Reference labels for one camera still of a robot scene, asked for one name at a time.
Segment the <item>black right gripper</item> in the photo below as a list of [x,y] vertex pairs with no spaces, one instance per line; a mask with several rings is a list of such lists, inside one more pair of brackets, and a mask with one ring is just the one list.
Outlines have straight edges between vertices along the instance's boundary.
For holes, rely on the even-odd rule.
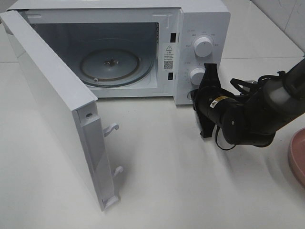
[[211,138],[215,125],[224,124],[224,115],[241,107],[235,96],[221,89],[216,63],[205,63],[199,89],[192,91],[193,107],[203,138]]

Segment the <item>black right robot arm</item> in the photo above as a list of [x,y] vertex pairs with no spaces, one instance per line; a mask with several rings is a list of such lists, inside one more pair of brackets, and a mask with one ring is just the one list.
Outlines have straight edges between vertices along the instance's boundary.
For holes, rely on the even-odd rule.
[[276,132],[305,112],[305,62],[290,71],[263,75],[255,83],[233,78],[234,95],[221,87],[217,65],[206,63],[198,89],[191,91],[202,138],[222,131],[232,146],[269,146]]

